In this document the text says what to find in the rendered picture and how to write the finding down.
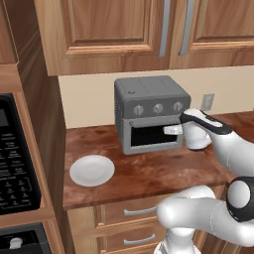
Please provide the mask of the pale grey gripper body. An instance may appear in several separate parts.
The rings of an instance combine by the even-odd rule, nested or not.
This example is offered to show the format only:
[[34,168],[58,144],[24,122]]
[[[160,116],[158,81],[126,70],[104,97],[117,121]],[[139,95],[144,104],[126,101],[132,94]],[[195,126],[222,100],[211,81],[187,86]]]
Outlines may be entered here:
[[165,126],[163,130],[165,135],[182,135],[183,134],[183,127],[181,124]]

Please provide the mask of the tall wooden appliance cabinet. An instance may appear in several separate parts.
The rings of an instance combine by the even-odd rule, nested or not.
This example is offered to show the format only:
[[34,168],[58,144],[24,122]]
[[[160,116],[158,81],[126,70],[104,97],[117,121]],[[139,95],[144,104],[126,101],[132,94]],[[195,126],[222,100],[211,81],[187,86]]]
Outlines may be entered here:
[[36,0],[0,0],[0,93],[14,96],[42,199],[0,216],[0,228],[41,222],[52,254],[74,254],[63,209],[65,122],[59,81],[49,76]]

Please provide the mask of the wooden cupboard door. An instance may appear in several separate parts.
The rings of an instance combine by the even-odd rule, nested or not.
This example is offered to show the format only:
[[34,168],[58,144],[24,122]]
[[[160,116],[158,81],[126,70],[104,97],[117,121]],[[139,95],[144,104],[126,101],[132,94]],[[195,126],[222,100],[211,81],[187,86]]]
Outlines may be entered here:
[[183,57],[187,0],[175,3],[170,68],[254,65],[254,0],[194,0]]
[[167,69],[159,57],[164,0],[34,0],[49,75]]

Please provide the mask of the white round plate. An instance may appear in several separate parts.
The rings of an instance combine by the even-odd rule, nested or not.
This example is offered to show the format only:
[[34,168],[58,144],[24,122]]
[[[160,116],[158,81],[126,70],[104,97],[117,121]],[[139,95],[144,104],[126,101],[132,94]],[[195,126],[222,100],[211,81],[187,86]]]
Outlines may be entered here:
[[96,187],[108,182],[115,172],[113,162],[107,157],[89,155],[75,161],[69,170],[70,178],[83,187]]

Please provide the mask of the toaster oven door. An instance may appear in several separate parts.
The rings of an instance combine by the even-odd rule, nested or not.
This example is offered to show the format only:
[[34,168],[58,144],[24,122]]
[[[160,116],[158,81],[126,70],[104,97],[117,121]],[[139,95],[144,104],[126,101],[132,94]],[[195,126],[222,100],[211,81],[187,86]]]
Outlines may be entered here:
[[175,149],[183,145],[182,134],[166,134],[164,128],[178,125],[178,116],[138,118],[130,121],[131,147],[138,149]]

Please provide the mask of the black microwave oven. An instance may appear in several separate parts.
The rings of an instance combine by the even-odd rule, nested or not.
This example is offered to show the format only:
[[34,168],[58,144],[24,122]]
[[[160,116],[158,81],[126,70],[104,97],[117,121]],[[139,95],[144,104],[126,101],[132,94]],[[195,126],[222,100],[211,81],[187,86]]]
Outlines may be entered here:
[[41,196],[14,96],[1,93],[0,215],[38,209]]

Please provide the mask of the wooden drawer front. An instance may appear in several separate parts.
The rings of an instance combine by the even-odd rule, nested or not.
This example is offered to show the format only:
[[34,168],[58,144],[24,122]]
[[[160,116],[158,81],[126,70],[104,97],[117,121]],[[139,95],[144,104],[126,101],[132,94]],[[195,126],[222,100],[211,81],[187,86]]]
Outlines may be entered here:
[[97,207],[97,218],[99,222],[105,225],[109,225],[114,223],[120,223],[155,216],[156,211],[143,215],[125,216],[123,210],[124,209],[139,210],[153,207],[166,197],[169,197],[169,195],[168,194],[156,195],[99,205]]
[[[123,239],[127,240],[138,240],[156,234],[156,238],[153,241],[137,244],[137,245],[123,245]],[[124,231],[114,235],[104,236],[101,238],[101,249],[106,252],[119,251],[123,249],[128,249],[132,247],[143,247],[147,244],[152,244],[160,242],[164,239],[166,235],[166,229],[160,225],[144,227],[139,229],[133,229],[129,231]]]

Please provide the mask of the grey toaster oven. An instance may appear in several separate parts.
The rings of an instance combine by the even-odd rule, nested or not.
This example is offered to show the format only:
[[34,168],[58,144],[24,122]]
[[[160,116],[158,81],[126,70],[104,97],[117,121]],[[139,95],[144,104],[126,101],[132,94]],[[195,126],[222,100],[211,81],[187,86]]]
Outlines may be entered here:
[[[183,105],[181,111],[174,110],[174,104]],[[164,109],[157,114],[153,111],[156,104],[161,103]],[[144,107],[142,115],[134,113],[134,107]],[[115,127],[121,147],[125,155],[140,154],[155,151],[131,147],[130,121],[138,118],[178,116],[189,109],[191,96],[167,75],[117,78],[114,81]]]

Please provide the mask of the white wall outlet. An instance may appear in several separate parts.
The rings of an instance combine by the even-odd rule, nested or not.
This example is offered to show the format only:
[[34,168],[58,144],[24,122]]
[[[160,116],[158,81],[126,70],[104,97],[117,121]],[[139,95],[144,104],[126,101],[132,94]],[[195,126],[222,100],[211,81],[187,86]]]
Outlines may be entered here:
[[203,111],[209,111],[212,107],[213,99],[214,99],[213,93],[205,94],[202,98],[201,109]]

